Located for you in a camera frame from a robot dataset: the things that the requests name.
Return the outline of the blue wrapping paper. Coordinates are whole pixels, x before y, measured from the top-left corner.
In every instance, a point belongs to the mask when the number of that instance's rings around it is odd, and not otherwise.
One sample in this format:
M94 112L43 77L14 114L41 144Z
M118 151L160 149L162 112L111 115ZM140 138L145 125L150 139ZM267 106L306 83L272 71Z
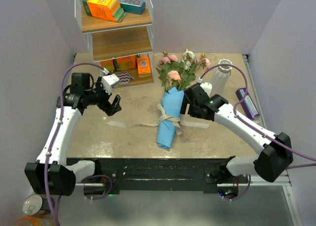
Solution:
M184 91L178 91L176 87L173 87L169 91L165 92L161 103L167 115L180 117L180 108L183 97ZM164 149L170 149L175 134L176 128L170 122L163 121L160 123L157 135L158 146Z

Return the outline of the beige ribbon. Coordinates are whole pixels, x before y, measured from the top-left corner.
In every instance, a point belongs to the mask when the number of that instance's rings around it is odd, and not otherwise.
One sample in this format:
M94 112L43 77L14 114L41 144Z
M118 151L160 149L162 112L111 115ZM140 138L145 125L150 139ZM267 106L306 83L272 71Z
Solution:
M110 126L120 127L120 128L131 128L134 126L148 126L148 127L156 127L163 121L170 122L175 128L176 128L176 134L179 136L182 134L182 126L185 127L193 127L193 128L200 128L200 129L207 129L209 127L209 124L204 123L197 123L197 122L190 122L182 120L180 117L172 117L170 115L167 115L165 109L161 104L157 105L157 108L161 112L161 116L153 123L145 124L145 123L123 123L118 121L109 121L107 124Z

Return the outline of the artificial pink flower bouquet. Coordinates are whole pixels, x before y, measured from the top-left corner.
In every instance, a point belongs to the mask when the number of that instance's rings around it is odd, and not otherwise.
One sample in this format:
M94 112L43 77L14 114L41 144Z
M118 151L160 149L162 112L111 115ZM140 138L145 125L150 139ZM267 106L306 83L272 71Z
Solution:
M184 90L196 79L197 68L204 70L211 67L210 60L204 53L198 57L189 49L185 49L181 59L167 51L162 54L156 70L165 91L170 91L172 88Z

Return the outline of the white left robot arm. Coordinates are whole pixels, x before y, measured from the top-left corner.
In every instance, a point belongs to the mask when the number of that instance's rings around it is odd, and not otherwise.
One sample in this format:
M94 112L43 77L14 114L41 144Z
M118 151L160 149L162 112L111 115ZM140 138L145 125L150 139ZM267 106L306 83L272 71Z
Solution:
M71 83L57 98L54 123L43 150L33 163L27 163L25 175L36 194L70 196L76 183L87 178L98 182L102 170L92 160L80 160L69 166L67 154L74 130L88 106L96 105L108 116L121 111L120 96L109 102L119 78L112 73L94 80L89 73L73 73Z

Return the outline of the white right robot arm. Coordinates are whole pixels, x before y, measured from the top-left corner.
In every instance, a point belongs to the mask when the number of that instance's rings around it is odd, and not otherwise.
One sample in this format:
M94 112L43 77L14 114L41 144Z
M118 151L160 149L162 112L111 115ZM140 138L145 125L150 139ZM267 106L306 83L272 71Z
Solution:
M226 127L256 152L253 157L231 157L220 167L220 178L226 183L231 183L239 175L258 175L265 181L274 182L293 162L291 140L286 133L277 135L264 129L235 112L222 96L210 97L200 84L184 90L180 112Z

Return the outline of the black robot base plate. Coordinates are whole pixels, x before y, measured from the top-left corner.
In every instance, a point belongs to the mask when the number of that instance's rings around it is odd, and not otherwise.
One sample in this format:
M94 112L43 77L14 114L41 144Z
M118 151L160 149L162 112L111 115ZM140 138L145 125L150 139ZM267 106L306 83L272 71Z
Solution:
M248 177L232 176L227 158L93 158L94 178L83 180L88 196L110 195L121 191L201 191L236 196L238 186Z

